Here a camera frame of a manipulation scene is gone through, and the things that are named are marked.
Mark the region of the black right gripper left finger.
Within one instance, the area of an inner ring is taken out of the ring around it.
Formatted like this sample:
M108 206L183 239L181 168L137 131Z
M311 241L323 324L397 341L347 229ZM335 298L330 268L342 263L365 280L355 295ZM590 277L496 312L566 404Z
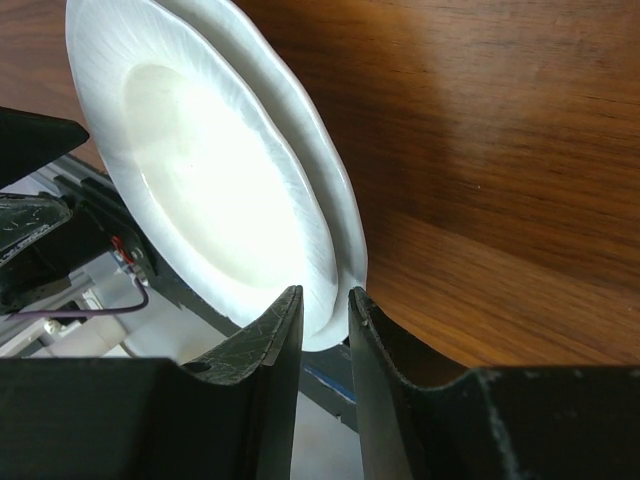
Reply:
M5 359L5 479L285 479L303 291L196 360Z

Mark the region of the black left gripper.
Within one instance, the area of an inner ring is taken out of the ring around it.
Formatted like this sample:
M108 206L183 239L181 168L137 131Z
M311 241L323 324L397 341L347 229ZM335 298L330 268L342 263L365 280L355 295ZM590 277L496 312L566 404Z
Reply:
M90 138L79 123L1 108L1 188L68 154ZM17 313L71 286L70 275L118 252L148 278L150 244L124 204L85 192L1 195L1 313Z

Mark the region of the white scalloped deep plate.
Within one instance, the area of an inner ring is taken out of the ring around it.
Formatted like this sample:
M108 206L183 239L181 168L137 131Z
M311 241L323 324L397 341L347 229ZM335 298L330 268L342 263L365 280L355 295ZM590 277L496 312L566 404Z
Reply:
M304 328L331 318L331 235L303 168L248 85L153 1L71 1L66 44L87 126L153 246L240 326L287 287Z

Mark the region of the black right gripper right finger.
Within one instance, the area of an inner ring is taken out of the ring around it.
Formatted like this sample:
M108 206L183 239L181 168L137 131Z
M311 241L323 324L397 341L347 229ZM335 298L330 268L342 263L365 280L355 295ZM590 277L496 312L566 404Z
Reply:
M635 479L635 366L472 368L425 387L385 341L404 337L362 288L349 294L357 424L368 479Z

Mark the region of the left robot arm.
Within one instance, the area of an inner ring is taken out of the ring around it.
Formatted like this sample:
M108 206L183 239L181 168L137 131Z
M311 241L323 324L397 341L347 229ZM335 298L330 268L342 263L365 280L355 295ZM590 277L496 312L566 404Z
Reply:
M160 257L107 176L71 157L88 137L1 111L1 353L188 362L235 327Z

